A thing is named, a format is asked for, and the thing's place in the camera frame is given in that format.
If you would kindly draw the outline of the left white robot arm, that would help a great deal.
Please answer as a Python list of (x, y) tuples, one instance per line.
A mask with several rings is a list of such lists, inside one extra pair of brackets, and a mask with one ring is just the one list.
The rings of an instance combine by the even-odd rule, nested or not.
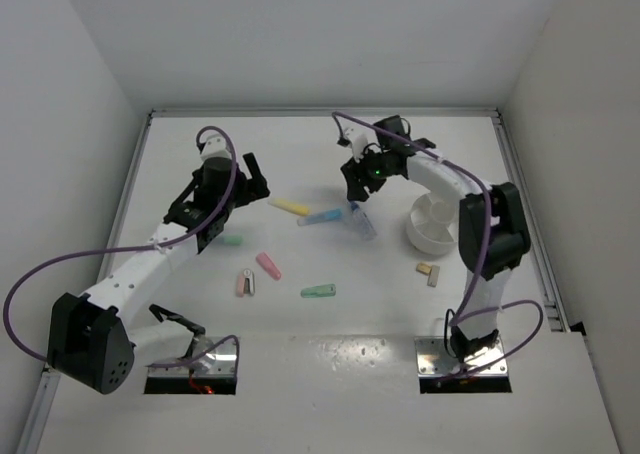
[(206, 330), (152, 303), (164, 281), (201, 254), (232, 211), (269, 196), (255, 156), (246, 172), (230, 155), (206, 155), (143, 251), (83, 294), (62, 295), (52, 308), (48, 364), (101, 394), (118, 389), (138, 366), (187, 366)]

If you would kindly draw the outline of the yellow highlighter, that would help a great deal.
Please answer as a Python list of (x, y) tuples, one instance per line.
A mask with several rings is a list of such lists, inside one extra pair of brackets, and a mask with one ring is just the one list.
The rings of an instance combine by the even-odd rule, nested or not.
[(308, 206), (291, 202), (285, 199), (280, 199), (280, 198), (270, 199), (268, 201), (268, 204), (272, 207), (284, 210), (296, 216), (305, 217), (311, 213), (311, 209)]

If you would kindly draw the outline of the clear blue pen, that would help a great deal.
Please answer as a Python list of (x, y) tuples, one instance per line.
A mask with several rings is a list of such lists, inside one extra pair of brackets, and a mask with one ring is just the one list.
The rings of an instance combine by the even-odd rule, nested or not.
[(352, 221), (361, 237), (367, 241), (373, 240), (377, 233), (363, 209), (355, 202), (349, 202)]

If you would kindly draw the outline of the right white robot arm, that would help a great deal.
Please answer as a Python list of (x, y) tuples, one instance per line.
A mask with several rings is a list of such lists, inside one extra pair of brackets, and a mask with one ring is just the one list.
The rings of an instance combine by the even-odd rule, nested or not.
[(338, 129), (338, 145), (352, 152), (341, 167), (348, 200), (365, 202), (388, 178), (401, 176), (452, 207), (467, 280), (462, 300), (448, 319), (445, 342), (458, 362), (494, 346), (506, 284), (531, 248), (518, 188), (511, 182), (485, 181), (447, 159), (432, 141), (412, 139), (399, 115), (372, 125), (341, 112), (332, 117), (335, 123), (348, 120), (376, 135), (375, 143), (369, 143), (365, 136)]

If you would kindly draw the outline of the blue highlighter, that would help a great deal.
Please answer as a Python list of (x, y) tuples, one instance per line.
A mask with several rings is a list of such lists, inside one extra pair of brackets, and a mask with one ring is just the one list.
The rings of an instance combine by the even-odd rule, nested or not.
[(340, 221), (342, 218), (343, 211), (340, 208), (337, 208), (299, 217), (297, 219), (297, 225), (304, 227), (314, 224)]

